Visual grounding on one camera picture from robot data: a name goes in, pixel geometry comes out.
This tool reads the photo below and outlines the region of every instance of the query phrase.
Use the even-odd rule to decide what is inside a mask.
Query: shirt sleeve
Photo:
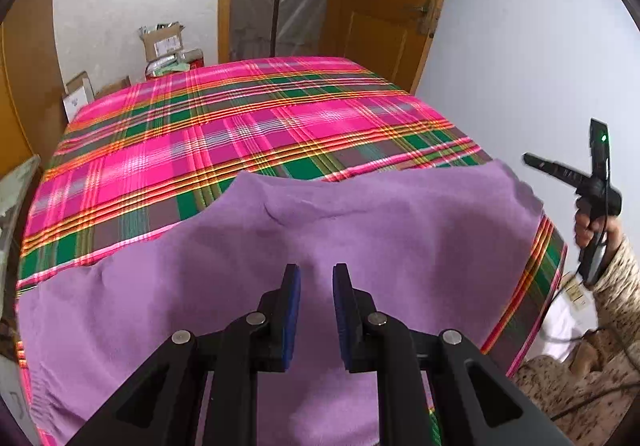
[[[626,344],[638,340],[640,269],[628,238],[624,238],[609,267],[592,290],[600,325],[612,325]],[[598,334],[602,334],[600,352],[608,362],[622,349],[610,333]]]

